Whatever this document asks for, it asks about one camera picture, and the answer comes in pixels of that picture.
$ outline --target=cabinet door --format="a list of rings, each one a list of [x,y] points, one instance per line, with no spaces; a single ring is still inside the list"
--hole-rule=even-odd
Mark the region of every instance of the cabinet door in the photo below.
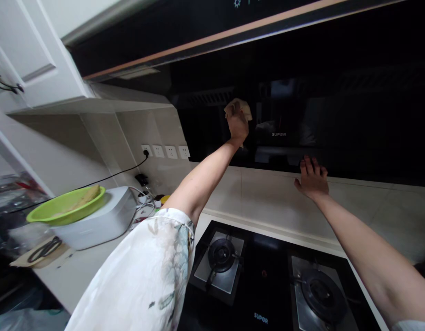
[[[6,83],[24,89],[19,98],[0,92],[13,100],[0,100],[6,113],[91,95],[40,0],[0,0],[0,67]]]

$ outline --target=woman's right hand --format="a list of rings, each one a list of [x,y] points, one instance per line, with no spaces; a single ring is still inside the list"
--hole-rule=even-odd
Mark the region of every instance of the woman's right hand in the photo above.
[[[301,184],[295,179],[295,187],[309,197],[313,201],[320,196],[329,194],[329,185],[327,184],[327,169],[318,164],[316,158],[312,158],[313,166],[310,158],[305,155],[304,160],[300,162]]]
[[[237,101],[226,107],[225,112],[231,139],[241,145],[249,134],[249,125],[243,110],[240,108],[240,103]]]

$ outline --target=rag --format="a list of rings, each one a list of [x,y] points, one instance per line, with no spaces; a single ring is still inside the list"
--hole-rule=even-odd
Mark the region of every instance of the rag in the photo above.
[[[225,118],[227,118],[227,110],[230,110],[232,113],[235,109],[235,103],[239,103],[240,105],[240,109],[243,111],[243,114],[246,118],[246,120],[249,122],[250,120],[252,120],[252,114],[250,112],[250,107],[248,105],[248,103],[244,100],[235,98],[233,99],[230,103],[227,104],[227,106],[223,109],[225,111]]]

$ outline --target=white box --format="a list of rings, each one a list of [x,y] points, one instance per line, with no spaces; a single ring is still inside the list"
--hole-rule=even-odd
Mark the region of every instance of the white box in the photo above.
[[[76,250],[92,247],[121,236],[136,211],[136,200],[128,186],[106,190],[104,206],[69,225],[51,227],[68,246]]]

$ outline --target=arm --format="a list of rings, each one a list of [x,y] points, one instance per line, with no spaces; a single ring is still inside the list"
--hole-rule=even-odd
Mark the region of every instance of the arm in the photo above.
[[[248,122],[239,103],[235,103],[234,109],[227,108],[226,115],[231,139],[195,167],[164,205],[165,208],[176,208],[183,211],[190,217],[194,225],[197,225],[200,213],[212,191],[249,133]]]
[[[315,158],[301,161],[301,184],[326,217],[389,328],[401,320],[425,322],[425,279],[410,262],[329,195],[327,170]]]

